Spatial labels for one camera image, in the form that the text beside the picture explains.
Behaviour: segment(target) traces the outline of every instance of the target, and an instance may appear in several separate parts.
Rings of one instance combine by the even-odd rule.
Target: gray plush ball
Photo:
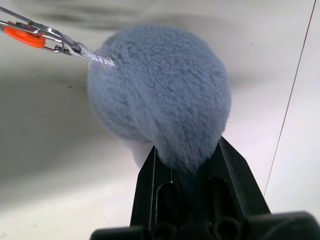
[[[226,127],[231,92],[226,70],[196,35],[141,25],[110,37],[92,62],[88,97],[105,127],[126,141],[152,143],[174,170],[194,173]]]

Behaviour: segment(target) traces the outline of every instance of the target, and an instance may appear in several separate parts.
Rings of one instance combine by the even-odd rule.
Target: metal carabiner
[[[11,21],[6,22],[0,20],[0,31],[12,38],[32,47],[41,48],[52,53],[63,53],[72,56],[69,52],[69,48],[72,48],[73,51],[79,54],[81,53],[81,47],[77,42],[52,27],[36,23],[3,7],[0,7],[0,12],[25,22],[13,23]],[[46,46],[46,39],[59,43],[60,45],[56,45],[54,48],[48,47]]]

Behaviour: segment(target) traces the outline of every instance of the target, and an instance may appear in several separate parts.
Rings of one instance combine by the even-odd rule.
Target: keychain clip
[[[52,53],[63,53],[72,56],[69,51],[69,48],[72,48],[74,52],[81,54],[81,46],[67,35],[51,27],[36,23],[3,7],[0,7],[0,12],[25,22],[13,23],[12,21],[5,22],[0,20],[0,31],[12,38],[32,47],[44,49]],[[47,39],[59,43],[60,45],[56,45],[54,48],[48,47],[46,46]]]

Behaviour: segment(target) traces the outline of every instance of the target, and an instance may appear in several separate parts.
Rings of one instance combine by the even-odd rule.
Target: orange clip
[[[26,31],[16,29],[11,26],[5,26],[3,28],[3,31],[9,36],[11,36],[12,38],[19,40],[20,42],[23,42],[35,48],[42,49],[46,44],[45,37],[34,35]]]

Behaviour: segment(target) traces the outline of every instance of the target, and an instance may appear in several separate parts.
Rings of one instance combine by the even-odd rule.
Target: thin wire
[[[293,84],[292,84],[292,88],[291,88],[291,92],[290,92],[288,104],[287,104],[287,106],[286,106],[286,110],[285,110],[285,114],[284,114],[284,118],[283,118],[283,122],[282,122],[282,126],[281,126],[280,135],[279,135],[279,138],[278,138],[278,142],[277,142],[277,144],[276,144],[276,148],[275,148],[275,152],[274,152],[274,156],[273,156],[273,160],[272,160],[272,165],[271,165],[270,173],[269,173],[269,176],[268,176],[268,180],[267,180],[267,182],[266,182],[266,186],[265,186],[265,189],[264,189],[264,194],[263,194],[263,196],[266,196],[268,184],[269,184],[269,181],[270,181],[270,176],[271,176],[271,173],[272,173],[272,169],[273,169],[273,167],[274,167],[274,163],[275,163],[275,159],[276,159],[276,154],[277,154],[277,151],[278,151],[278,147],[279,147],[281,135],[282,135],[282,132],[283,132],[283,130],[284,130],[285,121],[286,121],[286,119],[287,119],[287,114],[288,114],[288,110],[289,110],[291,98],[292,98],[292,95],[293,95],[293,92],[294,92],[294,87],[295,87],[296,80],[297,80],[298,70],[299,70],[299,67],[300,67],[300,62],[301,62],[302,54],[303,54],[304,49],[305,49],[305,45],[306,45],[306,41],[307,41],[307,35],[308,35],[308,32],[309,32],[309,27],[310,27],[310,23],[311,23],[312,16],[313,16],[313,14],[314,14],[314,10],[315,10],[316,3],[317,3],[317,0],[314,0],[314,4],[313,4],[312,12],[311,12],[311,15],[310,15],[308,27],[307,27],[307,29],[306,29],[305,36],[304,36],[304,41],[303,41],[303,45],[302,45],[302,49],[301,49],[301,53],[300,53],[298,65],[297,65],[297,67],[296,67],[296,71],[295,71],[295,75],[294,75],[294,80],[293,80]]]
[[[98,62],[105,66],[114,67],[114,61],[110,57],[101,56],[100,54],[95,53],[92,51],[89,47],[82,44],[81,42],[78,42],[81,53],[74,51],[71,47],[69,47],[69,52],[72,56],[81,58],[81,59],[90,59],[92,61]]]

